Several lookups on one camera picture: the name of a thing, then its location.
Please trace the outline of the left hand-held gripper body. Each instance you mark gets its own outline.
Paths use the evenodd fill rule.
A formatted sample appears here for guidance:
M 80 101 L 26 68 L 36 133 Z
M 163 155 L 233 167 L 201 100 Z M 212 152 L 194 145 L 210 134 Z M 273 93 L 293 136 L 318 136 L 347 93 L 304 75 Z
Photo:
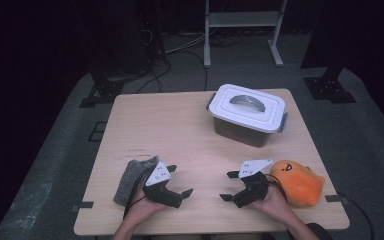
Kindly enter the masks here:
M 160 161 L 145 181 L 143 191 L 145 196 L 155 203 L 179 208 L 183 199 L 179 193 L 173 192 L 166 187 L 170 179 L 171 173 L 168 172 L 167 165 Z

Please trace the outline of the person's left hand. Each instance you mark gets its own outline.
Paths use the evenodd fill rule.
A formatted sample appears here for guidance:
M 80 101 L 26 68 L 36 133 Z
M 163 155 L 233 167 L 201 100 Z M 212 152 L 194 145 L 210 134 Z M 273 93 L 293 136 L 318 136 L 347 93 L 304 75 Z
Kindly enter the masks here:
M 165 208 L 165 205 L 149 200 L 145 196 L 145 193 L 139 190 L 133 198 L 133 202 L 123 221 L 129 224 L 139 225 L 163 208 Z

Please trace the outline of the clear brown storage box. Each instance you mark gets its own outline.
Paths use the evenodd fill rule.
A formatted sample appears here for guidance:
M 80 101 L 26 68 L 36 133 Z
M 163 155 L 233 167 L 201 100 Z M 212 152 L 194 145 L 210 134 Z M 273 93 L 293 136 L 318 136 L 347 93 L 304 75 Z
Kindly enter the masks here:
M 214 97 L 214 95 L 215 93 L 211 96 L 210 100 L 207 103 L 207 111 L 208 111 L 208 105 L 212 100 L 212 98 Z M 278 132 L 283 131 L 286 120 L 287 120 L 287 116 L 288 116 L 288 113 L 285 111 L 284 119 L 283 119 L 283 127 Z M 268 138 L 272 134 L 277 133 L 277 132 L 274 132 L 274 133 L 259 132 L 256 130 L 248 129 L 245 127 L 238 126 L 236 124 L 226 122 L 224 120 L 217 119 L 215 117 L 213 117 L 213 125 L 214 125 L 214 131 L 218 135 L 221 135 L 223 137 L 232 139 L 234 141 L 237 141 L 249 146 L 257 147 L 257 148 L 263 147 L 266 144 Z

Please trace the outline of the person's right hand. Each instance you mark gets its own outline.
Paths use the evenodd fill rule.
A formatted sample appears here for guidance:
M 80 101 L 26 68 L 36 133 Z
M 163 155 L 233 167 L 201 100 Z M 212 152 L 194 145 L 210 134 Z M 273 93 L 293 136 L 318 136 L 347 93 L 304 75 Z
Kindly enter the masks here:
M 288 225 L 293 217 L 293 212 L 280 190 L 273 185 L 268 187 L 263 199 L 252 202 L 250 206 L 284 225 Z

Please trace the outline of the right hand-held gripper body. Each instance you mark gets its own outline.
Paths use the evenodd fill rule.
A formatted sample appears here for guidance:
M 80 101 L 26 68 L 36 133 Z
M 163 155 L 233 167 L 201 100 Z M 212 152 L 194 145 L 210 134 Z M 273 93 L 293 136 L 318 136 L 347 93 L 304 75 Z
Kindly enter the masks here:
M 236 178 L 239 178 L 245 184 L 245 189 L 232 197 L 232 201 L 238 208 L 249 205 L 267 195 L 269 182 L 262 173 L 262 170 L 271 163 L 271 159 L 246 160 L 242 162 Z

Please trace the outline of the white box lid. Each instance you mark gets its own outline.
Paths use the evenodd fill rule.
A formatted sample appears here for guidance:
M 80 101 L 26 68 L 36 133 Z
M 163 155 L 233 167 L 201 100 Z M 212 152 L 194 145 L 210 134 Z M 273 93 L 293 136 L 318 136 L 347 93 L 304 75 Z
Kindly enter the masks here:
M 233 84 L 222 85 L 208 105 L 213 117 L 264 133 L 283 127 L 285 109 L 278 96 Z

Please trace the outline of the black tape strip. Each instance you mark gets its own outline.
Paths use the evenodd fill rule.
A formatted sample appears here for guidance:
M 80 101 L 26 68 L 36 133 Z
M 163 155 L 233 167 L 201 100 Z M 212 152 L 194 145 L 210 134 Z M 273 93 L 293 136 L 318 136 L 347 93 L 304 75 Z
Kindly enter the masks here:
M 343 196 L 343 195 L 326 195 L 325 196 L 325 199 L 327 202 L 331 203 L 331 202 L 340 202 L 342 204 L 349 204 L 350 201 L 348 200 L 348 198 L 346 196 Z
M 90 209 L 93 208 L 93 201 L 80 202 L 71 207 L 72 212 L 78 212 L 80 209 Z

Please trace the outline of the orange plush toy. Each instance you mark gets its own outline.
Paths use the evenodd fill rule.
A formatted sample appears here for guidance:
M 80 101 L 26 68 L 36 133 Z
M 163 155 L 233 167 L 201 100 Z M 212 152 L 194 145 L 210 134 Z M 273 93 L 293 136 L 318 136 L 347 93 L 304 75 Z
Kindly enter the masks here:
M 315 206 L 322 194 L 325 178 L 308 166 L 291 160 L 277 161 L 270 174 L 282 185 L 289 204 L 297 207 Z

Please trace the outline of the white metal stand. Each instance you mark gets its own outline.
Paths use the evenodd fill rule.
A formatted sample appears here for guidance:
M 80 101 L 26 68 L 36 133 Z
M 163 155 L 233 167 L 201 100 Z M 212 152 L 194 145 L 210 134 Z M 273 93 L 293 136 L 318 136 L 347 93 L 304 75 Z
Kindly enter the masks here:
M 244 28 L 244 27 L 273 27 L 274 34 L 268 40 L 268 45 L 277 67 L 284 65 L 277 48 L 288 0 L 281 0 L 280 7 L 275 11 L 261 12 L 211 12 L 210 0 L 205 0 L 205 22 L 204 22 L 204 46 L 203 65 L 211 66 L 210 30 L 216 28 Z

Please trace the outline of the black stand with base plate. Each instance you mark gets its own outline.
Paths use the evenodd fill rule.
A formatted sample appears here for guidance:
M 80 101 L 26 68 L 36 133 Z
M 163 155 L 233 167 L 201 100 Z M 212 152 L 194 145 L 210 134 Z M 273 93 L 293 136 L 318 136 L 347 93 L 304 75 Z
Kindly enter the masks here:
M 343 23 L 335 12 L 334 0 L 322 0 L 314 31 L 301 64 L 302 68 L 326 68 L 321 76 L 304 78 L 314 100 L 330 100 L 335 104 L 356 102 L 352 94 L 339 82 L 339 75 L 346 63 Z
M 122 93 L 124 85 L 140 76 L 138 72 L 121 70 L 98 60 L 90 62 L 89 73 L 93 85 L 89 94 L 81 101 L 80 108 L 93 108 L 98 104 L 113 103 Z

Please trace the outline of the dark equipment stand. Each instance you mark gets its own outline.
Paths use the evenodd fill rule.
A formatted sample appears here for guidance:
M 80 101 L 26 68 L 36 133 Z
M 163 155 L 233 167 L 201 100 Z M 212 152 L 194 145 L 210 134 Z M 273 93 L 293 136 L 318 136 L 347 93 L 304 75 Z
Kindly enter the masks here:
M 139 26 L 143 33 L 147 54 L 159 57 L 167 65 L 161 0 L 138 0 L 138 13 Z

